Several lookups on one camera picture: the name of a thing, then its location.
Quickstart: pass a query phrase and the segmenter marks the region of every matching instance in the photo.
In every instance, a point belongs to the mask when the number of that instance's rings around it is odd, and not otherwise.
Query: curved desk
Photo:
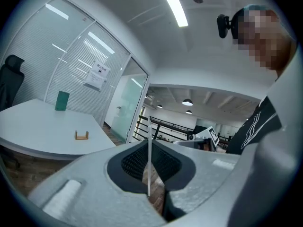
[[[75,140],[89,132],[88,140]],[[0,144],[35,157],[74,160],[115,147],[90,114],[56,111],[54,105],[34,99],[0,112]]]

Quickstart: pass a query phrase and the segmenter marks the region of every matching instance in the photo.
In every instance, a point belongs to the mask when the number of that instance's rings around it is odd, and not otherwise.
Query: black chair
[[[0,111],[13,105],[14,98],[24,80],[24,74],[20,71],[23,62],[23,59],[10,55],[0,69]],[[0,154],[4,159],[13,161],[17,168],[20,167],[14,155],[6,151],[3,146],[0,146]]]

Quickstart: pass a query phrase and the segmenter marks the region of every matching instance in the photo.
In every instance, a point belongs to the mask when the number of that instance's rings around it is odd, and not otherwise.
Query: ceiling lamp
[[[179,0],[166,0],[175,15],[179,27],[188,26],[184,10]]]
[[[186,106],[192,106],[193,102],[190,99],[185,99],[182,104],[186,105]]]

